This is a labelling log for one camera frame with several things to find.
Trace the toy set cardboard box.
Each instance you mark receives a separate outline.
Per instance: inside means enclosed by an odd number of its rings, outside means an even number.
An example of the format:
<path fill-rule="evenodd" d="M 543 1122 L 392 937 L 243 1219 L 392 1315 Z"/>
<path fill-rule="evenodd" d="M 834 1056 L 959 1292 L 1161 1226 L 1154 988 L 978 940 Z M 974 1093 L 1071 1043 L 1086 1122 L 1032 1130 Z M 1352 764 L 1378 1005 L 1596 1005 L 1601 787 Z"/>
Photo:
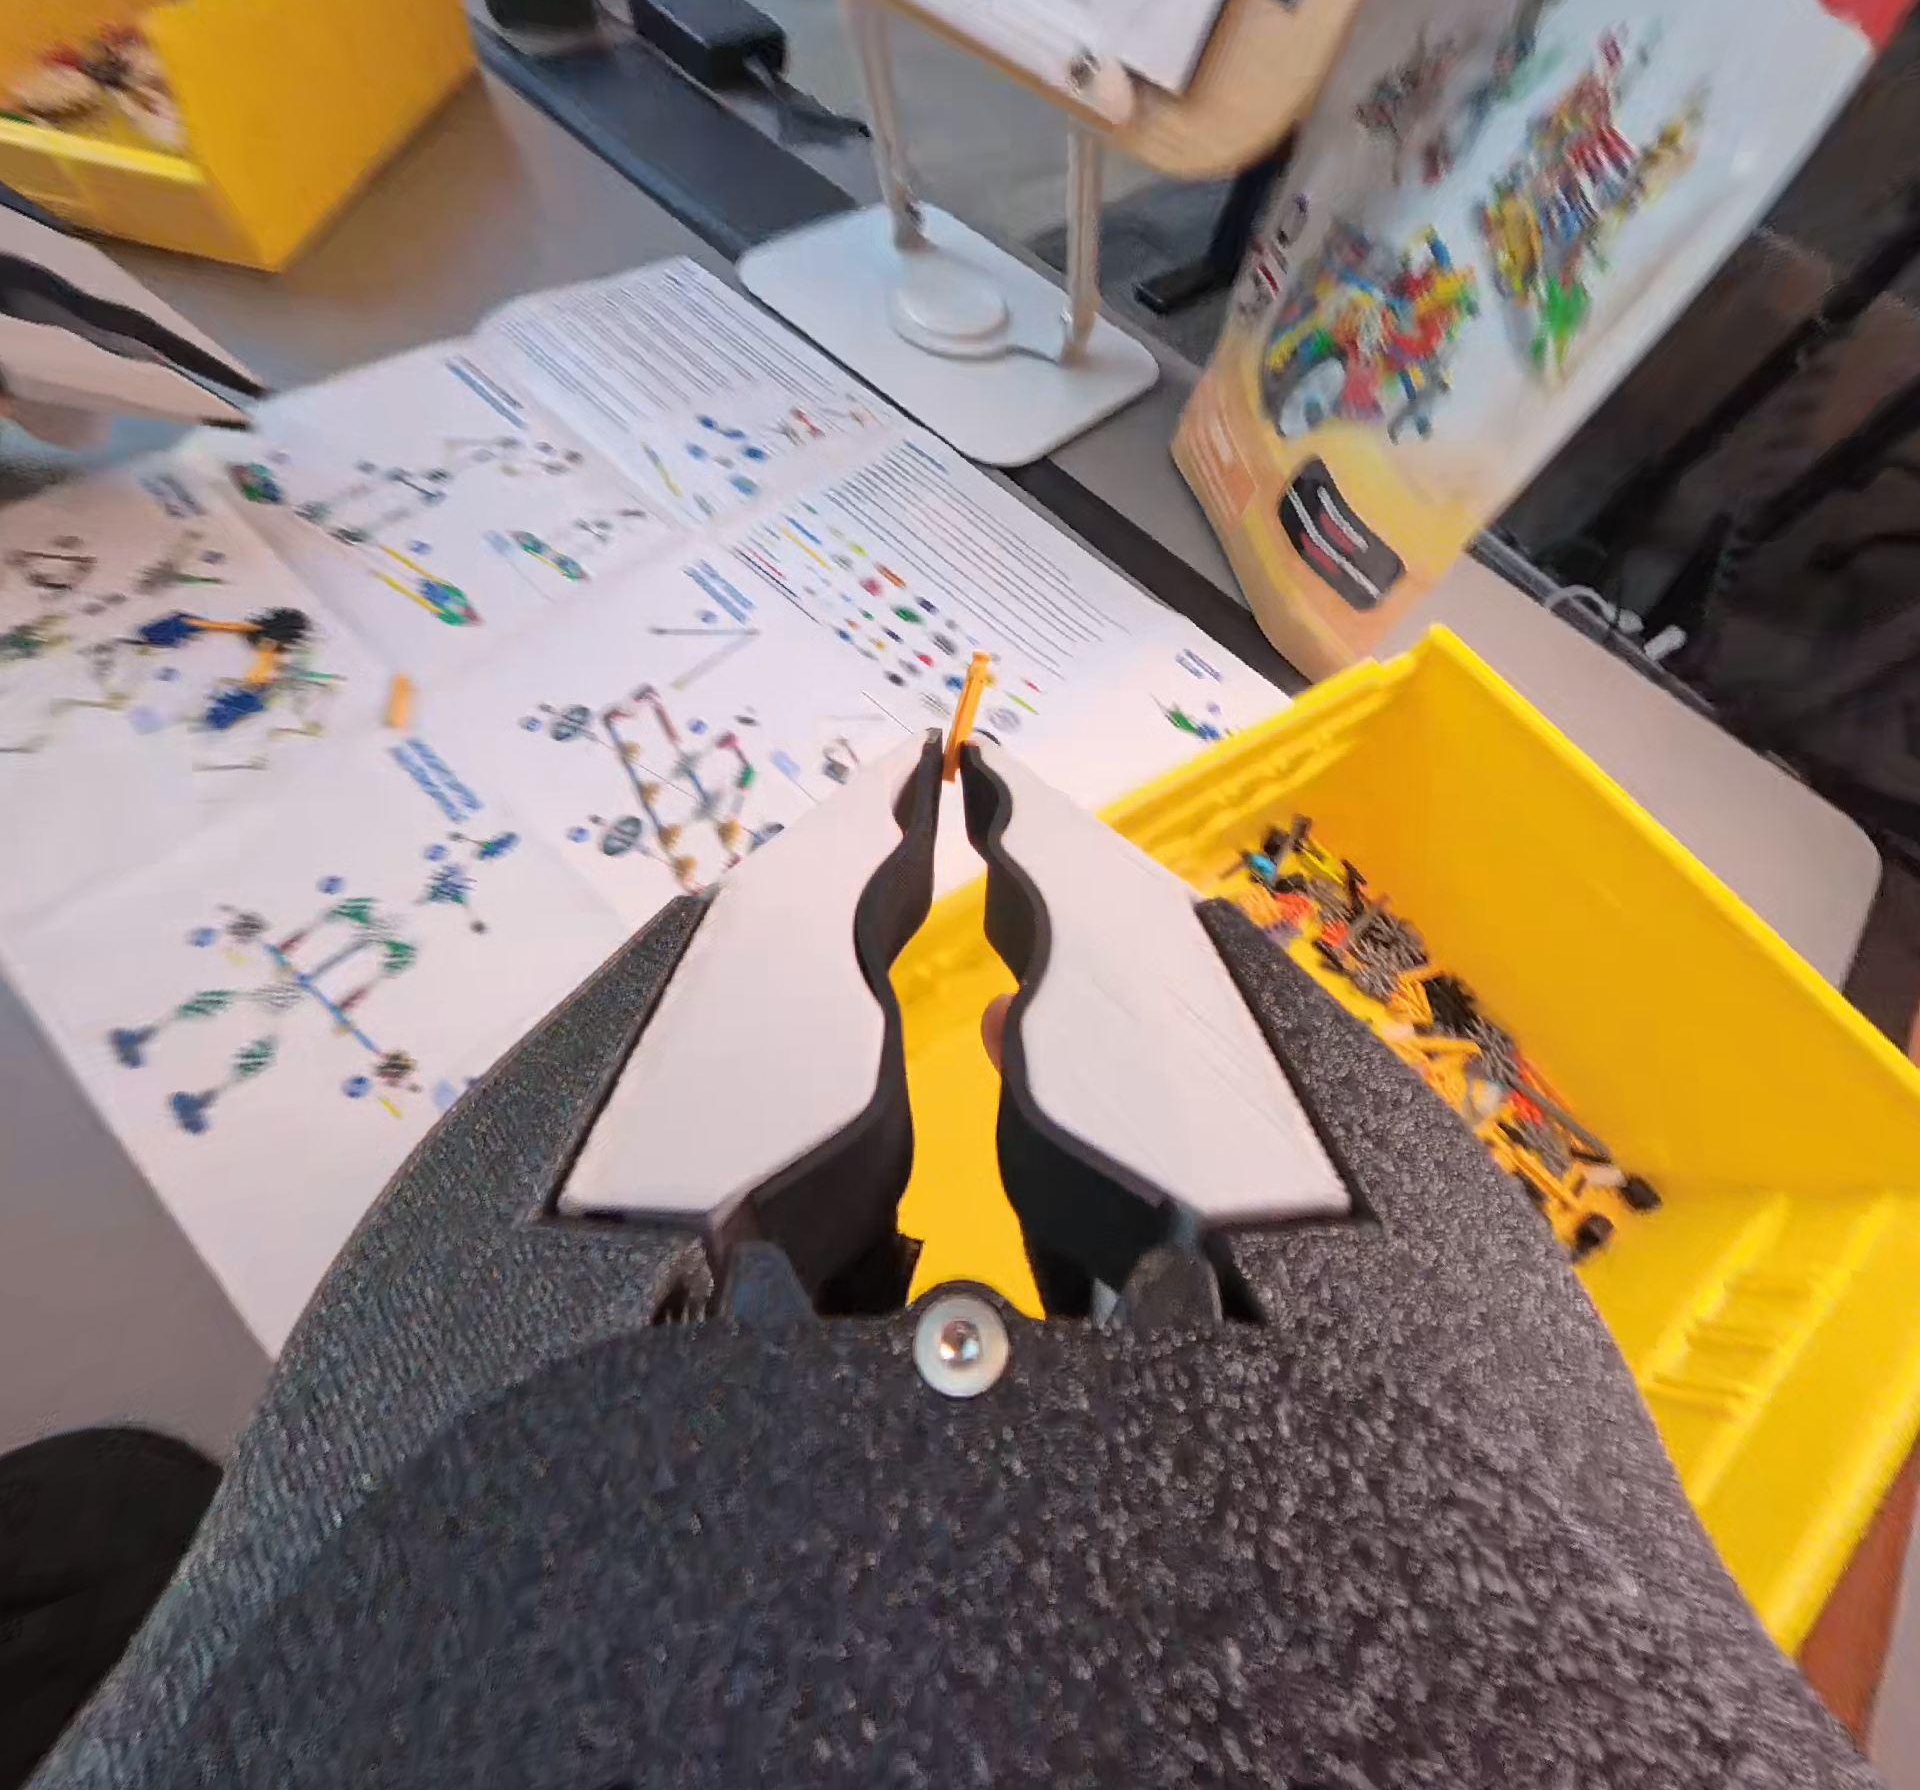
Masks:
<path fill-rule="evenodd" d="M 1821 0 L 1366 0 L 1171 445 L 1298 676 L 1452 572 L 1877 60 Z"/>

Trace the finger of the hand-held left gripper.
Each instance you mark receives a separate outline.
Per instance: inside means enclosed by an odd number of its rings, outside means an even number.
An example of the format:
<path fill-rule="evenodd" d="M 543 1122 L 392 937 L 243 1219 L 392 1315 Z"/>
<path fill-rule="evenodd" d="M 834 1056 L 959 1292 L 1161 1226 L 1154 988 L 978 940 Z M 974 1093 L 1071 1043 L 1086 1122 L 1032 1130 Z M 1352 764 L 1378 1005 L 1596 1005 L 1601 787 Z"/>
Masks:
<path fill-rule="evenodd" d="M 268 395 L 220 360 L 2 352 L 2 423 L 39 442 L 103 442 L 118 418 L 243 432 Z"/>
<path fill-rule="evenodd" d="M 60 219 L 2 195 L 2 315 L 168 365 L 233 395 L 268 386 Z"/>

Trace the pile of black orange pieces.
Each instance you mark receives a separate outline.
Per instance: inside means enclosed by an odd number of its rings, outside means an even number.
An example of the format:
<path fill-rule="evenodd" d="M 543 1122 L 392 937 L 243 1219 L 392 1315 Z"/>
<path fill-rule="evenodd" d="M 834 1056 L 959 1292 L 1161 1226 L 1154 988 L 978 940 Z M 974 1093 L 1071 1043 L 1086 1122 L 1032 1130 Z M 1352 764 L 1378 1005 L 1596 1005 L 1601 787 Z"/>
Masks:
<path fill-rule="evenodd" d="M 1520 1039 L 1434 960 L 1391 898 L 1315 838 L 1309 818 L 1269 825 L 1218 882 L 1227 901 L 1476 1138 L 1568 1261 L 1591 1258 L 1623 1222 L 1665 1207 L 1657 1183 L 1571 1113 Z"/>

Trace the pile of colourful building pieces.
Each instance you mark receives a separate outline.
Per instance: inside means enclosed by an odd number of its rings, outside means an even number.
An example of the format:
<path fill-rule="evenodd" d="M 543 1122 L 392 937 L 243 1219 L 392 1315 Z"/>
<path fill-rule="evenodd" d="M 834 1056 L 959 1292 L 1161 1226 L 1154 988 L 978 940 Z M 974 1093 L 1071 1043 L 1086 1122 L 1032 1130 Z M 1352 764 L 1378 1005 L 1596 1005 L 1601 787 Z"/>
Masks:
<path fill-rule="evenodd" d="M 184 157 L 190 142 L 171 78 L 136 23 L 103 23 L 52 45 L 2 89 L 2 122 Z"/>

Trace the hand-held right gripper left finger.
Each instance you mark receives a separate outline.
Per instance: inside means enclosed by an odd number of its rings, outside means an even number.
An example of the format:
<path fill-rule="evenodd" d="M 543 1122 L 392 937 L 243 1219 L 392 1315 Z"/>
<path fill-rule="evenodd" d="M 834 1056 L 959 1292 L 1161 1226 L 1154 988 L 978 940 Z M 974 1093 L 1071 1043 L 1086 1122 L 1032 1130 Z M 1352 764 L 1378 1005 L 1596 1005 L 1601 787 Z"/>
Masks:
<path fill-rule="evenodd" d="M 579 1222 L 778 1251 L 895 1295 L 916 1162 L 891 965 L 932 907 L 941 735 L 907 738 L 707 895 L 564 1178 Z"/>

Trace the yellow plastic bin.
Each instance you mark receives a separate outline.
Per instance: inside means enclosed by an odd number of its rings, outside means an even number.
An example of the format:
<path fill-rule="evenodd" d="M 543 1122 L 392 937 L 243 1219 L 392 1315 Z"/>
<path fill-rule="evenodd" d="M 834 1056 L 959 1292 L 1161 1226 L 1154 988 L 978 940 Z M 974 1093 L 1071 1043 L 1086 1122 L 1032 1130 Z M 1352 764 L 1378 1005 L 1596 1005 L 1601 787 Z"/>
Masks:
<path fill-rule="evenodd" d="M 1661 1193 L 1607 1251 L 1561 1254 L 1718 1553 L 1799 1651 L 1916 1444 L 1916 1069 L 1450 632 L 1106 808 L 1219 895 L 1298 814 Z M 1359 1024 L 1307 981 L 1314 1008 Z M 1388 1155 L 1430 1251 L 1476 1138 L 1391 1062 L 1386 1090 L 1443 1142 Z"/>
<path fill-rule="evenodd" d="M 464 0 L 2 0 L 2 86 L 136 23 L 185 154 L 2 122 L 2 186 L 78 230 L 283 270 L 476 68 Z"/>

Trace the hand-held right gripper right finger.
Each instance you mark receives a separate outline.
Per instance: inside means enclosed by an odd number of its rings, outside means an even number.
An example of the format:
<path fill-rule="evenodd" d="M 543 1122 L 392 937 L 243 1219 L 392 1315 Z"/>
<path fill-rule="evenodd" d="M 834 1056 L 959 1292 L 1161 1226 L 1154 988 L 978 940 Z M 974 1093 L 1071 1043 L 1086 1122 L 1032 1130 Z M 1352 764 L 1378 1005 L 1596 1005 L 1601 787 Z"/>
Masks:
<path fill-rule="evenodd" d="M 964 747 L 986 937 L 1017 988 L 997 1170 L 1042 1312 L 1171 1247 L 1344 1225 L 1354 1193 L 1205 925 L 1214 907 L 1002 747 Z"/>

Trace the black power adapter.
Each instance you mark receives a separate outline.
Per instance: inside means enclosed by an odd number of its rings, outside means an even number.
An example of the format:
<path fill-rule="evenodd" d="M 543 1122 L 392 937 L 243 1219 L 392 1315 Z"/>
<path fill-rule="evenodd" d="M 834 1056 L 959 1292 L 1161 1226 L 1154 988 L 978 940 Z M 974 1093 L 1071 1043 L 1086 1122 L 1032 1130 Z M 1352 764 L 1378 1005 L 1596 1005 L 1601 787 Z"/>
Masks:
<path fill-rule="evenodd" d="M 643 45 L 707 90 L 734 94 L 785 76 L 785 30 L 750 0 L 625 0 Z"/>

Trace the white instruction sheet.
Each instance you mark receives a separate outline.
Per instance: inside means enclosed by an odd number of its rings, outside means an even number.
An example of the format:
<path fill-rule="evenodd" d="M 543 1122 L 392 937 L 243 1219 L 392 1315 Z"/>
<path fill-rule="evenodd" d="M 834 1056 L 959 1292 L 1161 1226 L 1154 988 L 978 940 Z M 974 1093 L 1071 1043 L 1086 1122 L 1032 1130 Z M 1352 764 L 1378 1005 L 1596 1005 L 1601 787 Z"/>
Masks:
<path fill-rule="evenodd" d="M 974 652 L 1092 805 L 1288 705 L 691 260 L 543 291 L 2 509 L 2 968 L 275 1356 L 438 1113 Z"/>

